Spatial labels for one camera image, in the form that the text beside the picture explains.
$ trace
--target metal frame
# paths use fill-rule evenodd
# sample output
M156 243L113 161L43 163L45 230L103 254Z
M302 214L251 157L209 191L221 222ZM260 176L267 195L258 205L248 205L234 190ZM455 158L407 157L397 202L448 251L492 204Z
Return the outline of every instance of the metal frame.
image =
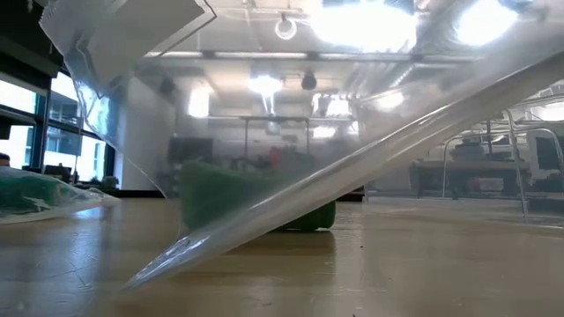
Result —
M528 216L529 216L529 208L527 206L526 203L526 193L524 190L524 185L523 185L523 176L521 174L521 164L518 160L519 158L519 152L517 149L517 142L516 142L516 136L515 133L521 133L521 132L530 132L530 131L544 131L549 133L552 137L553 137L553 141L555 144L555 149L556 149L556 155L558 156L558 163L559 163L559 168L560 168L560 177L561 177L561 181L562 181L562 186L564 187L564 151L562 150L562 147L560 146L560 140L558 139L558 135L556 134L556 132L554 132L551 129L548 128L530 128L530 129L513 129L513 117L511 116L511 114L508 114L508 118L509 118L509 127L510 129L508 131L502 131L502 132L494 132L494 133L490 133L488 134L489 136L503 136L503 135L510 135L511 138L511 151L513 153L513 157L515 158L515 162L516 162L516 173L517 173L517 183L519 185L519 188L521 189L521 204L522 204L522 208L523 208L523 217L525 222L528 222ZM442 160L444 162L444 166L443 166L443 170L442 170L442 198L445 198L445 194L446 194L446 187L447 187L447 149L449 148L449 144L450 142L457 140L457 139L463 139L466 137L473 137L473 136L487 136L484 134L473 134L473 135L467 135L467 136L455 136L450 138L445 144L444 144L444 149L443 149L443 153L442 153Z
M252 61L314 61L355 63L416 63L421 67L449 68L460 63L472 63L481 56L452 56L412 53L317 53L317 52L237 52L237 51L171 51L151 52L147 56L168 59L252 60Z
M249 153L249 122L251 121L267 121L267 122L305 122L306 123L306 152L309 154L309 118L306 117L285 117L285 116L272 116L272 117L262 117L262 116L241 116L238 117L245 121L245 159Z

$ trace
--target metal rail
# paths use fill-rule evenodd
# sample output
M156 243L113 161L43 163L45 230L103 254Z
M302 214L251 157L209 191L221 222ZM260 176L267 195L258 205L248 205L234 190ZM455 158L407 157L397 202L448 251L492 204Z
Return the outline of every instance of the metal rail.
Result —
M507 131L502 131L502 132L494 132L491 133L490 136L503 136L503 135L507 135L510 134L511 136L511 143L512 143L512 152L513 152L513 156L515 158L515 162L516 162L516 171L517 171L517 182L519 184L519 187L521 188L521 197L522 197L522 204L523 204L523 214L525 215L525 218L528 217L528 208L525 202L525 193L524 193L524 186L523 186L523 177L521 175L521 165L518 161L518 151L516 151L516 140L515 140L515 133L523 133L523 132L529 132L529 131L544 131L549 133L554 141L555 144L555 149L556 149L556 155L558 156L558 164L559 164L559 169L560 169L560 177L561 177L561 181L562 181L562 187L564 187L564 151L562 150L562 147L560 146L560 140L558 139L558 135L551 129L547 129L547 128L530 128L530 129L513 129L513 130L507 130ZM474 136L486 136L485 134L473 134L473 135L467 135L467 136L455 136L450 138L445 144L444 144L444 150L442 153L442 159L444 162L444 166L443 166L443 170L442 170L442 197L445 197L446 194L446 187L447 187L447 149L449 148L449 144L457 139L463 139L466 137L474 137Z

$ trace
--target green sponge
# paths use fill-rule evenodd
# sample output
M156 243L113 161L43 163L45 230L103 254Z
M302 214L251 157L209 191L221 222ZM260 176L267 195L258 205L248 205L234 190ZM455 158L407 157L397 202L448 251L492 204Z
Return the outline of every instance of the green sponge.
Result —
M182 167L182 216L190 230L209 224L245 207L250 200L264 197L284 183L287 177L274 171L240 173L201 162ZM328 203L280 229L314 231L330 228L335 221L336 204Z

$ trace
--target window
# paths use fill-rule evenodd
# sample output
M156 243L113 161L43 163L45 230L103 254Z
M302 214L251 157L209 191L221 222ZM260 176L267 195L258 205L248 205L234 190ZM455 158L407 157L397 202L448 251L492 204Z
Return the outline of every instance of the window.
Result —
M106 143L89 136L48 128L45 165L62 164L78 174L79 181L101 181L104 177Z
M0 80L0 105L34 114L36 100L35 92Z
M79 181L101 181L104 177L104 157L106 143L89 136L82 136L82 155L78 158Z
M72 79L63 73L51 80L49 119L79 126L80 107Z
M78 126L81 120L78 103L56 92L52 92L49 119Z
M30 126L11 126L10 139L0 140L0 152L10 156L14 168L28 166L31 161L33 130Z
M78 134L53 127L47 129L47 151L66 155L80 155L79 141Z
M559 137L560 146L564 146L564 138ZM537 137L538 168L551 170L559 169L558 154L554 140L546 137Z

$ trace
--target red object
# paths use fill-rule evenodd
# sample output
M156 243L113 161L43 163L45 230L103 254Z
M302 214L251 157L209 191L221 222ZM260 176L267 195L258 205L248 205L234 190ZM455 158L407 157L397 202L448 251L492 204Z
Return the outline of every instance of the red object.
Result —
M479 185L479 178L474 177L474 178L472 178L472 179L470 180L470 182L471 182L471 189L472 189L473 191L477 191L477 192L479 192L479 193L482 192L481 187L480 187L480 185Z
M280 162L280 152L278 151L278 149L275 148L275 147L271 148L270 155L271 155L272 167L274 167L274 168L280 167L280 163L281 163Z

